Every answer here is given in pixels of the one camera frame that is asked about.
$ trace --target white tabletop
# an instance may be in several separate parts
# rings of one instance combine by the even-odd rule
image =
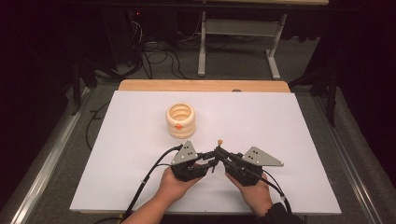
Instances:
[[[202,91],[116,91],[72,211],[126,210],[154,162],[167,149],[186,141],[166,130],[165,112],[175,103],[187,103],[196,112],[197,129],[189,140],[197,152],[213,150],[218,139],[234,153],[258,147],[284,162],[283,167],[264,169],[277,180],[294,213],[341,213],[293,93]],[[174,156],[171,153],[163,162],[170,163]],[[155,193],[164,168],[153,172],[134,209]],[[280,202],[272,189],[271,197],[274,203]],[[168,213],[235,215],[250,210],[220,162],[214,174],[209,171]]]

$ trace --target gray carpet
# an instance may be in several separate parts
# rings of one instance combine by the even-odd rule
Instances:
[[[209,41],[208,45],[212,48],[207,50],[205,78],[271,79],[268,64],[263,58],[263,44],[268,44],[268,40],[242,42],[238,39],[238,41],[228,44],[225,48],[215,49],[222,46],[221,41]],[[300,43],[296,39],[281,41],[276,52],[276,62],[282,79],[286,81],[294,80],[303,73],[316,44],[317,41]],[[179,44],[177,48],[163,48],[172,49],[177,53],[181,64],[180,69],[186,77],[196,78],[198,47],[193,42]],[[153,51],[163,52],[158,49],[153,49]],[[156,53],[149,56],[149,59],[152,63],[161,62],[165,59],[162,63],[152,65],[153,78],[176,78],[171,70],[172,58],[163,53]],[[175,74],[180,76],[177,71],[175,56],[173,56],[173,60]],[[121,73],[127,69],[128,67],[120,65],[119,70]],[[137,74],[130,76],[130,78],[147,78],[147,74],[144,69],[141,69]],[[90,150],[86,143],[86,129],[92,117],[91,110],[97,110],[106,103],[119,85],[119,83],[107,78],[99,78],[99,81],[98,87],[93,90],[91,99],[82,108],[78,124],[72,132],[52,178],[28,223],[93,223],[101,218],[113,217],[112,215],[80,214],[71,212],[68,209],[85,164],[90,156]],[[332,134],[322,117],[322,112],[318,108],[317,102],[322,99],[311,97],[307,90],[307,87],[300,87],[294,91],[323,166],[328,177],[333,182],[332,189],[343,212],[340,216],[309,217],[308,223],[371,223],[361,209],[361,204],[337,153]],[[100,111],[98,117],[103,118],[105,114],[106,108]],[[88,141],[91,146],[99,132],[101,123],[102,119],[95,119],[91,123],[88,131]],[[383,223],[396,223],[395,189],[367,146],[359,131],[359,127],[347,109],[347,104],[340,91],[337,94],[335,123],[337,126],[335,129],[339,133],[350,159],[359,174],[361,174],[361,179],[372,196],[373,203]],[[7,207],[1,213],[0,223],[9,223],[15,215],[24,195],[26,195],[35,175],[38,173],[40,165],[50,153],[49,148],[50,144],[43,148],[31,170],[19,188],[16,189]],[[303,188],[304,184],[309,183],[302,183],[301,186],[296,186],[296,190]],[[244,220],[251,220],[251,217],[221,217],[217,223],[246,223]],[[188,223],[189,221],[191,219],[187,217],[170,216],[166,217],[163,223]]]

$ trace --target hand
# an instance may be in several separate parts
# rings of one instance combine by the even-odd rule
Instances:
[[[187,190],[196,184],[200,178],[184,182],[175,178],[170,167],[163,171],[163,178],[161,179],[160,187],[154,198],[159,199],[160,202],[166,203],[168,206],[181,199]]]
[[[269,186],[260,181],[255,186],[244,187],[235,178],[227,172],[225,175],[233,182],[241,191],[245,203],[250,207],[251,211],[258,217],[263,217],[273,205],[270,197]]]

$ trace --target person's left hand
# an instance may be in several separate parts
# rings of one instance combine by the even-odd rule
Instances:
[[[163,178],[161,179],[160,187],[157,190],[154,198],[161,200],[161,202],[167,203],[169,206],[181,199],[187,190],[197,183],[200,178],[184,182],[175,178],[172,169],[170,167],[163,171]]]

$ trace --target metal stand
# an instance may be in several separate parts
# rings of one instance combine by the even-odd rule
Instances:
[[[201,47],[198,61],[198,77],[205,76],[206,64],[206,34],[214,35],[257,35],[272,36],[273,45],[265,51],[267,61],[270,65],[273,79],[280,79],[274,58],[277,44],[282,35],[287,14],[282,14],[280,21],[236,21],[236,20],[214,20],[206,19],[206,12],[202,12],[201,24]]]

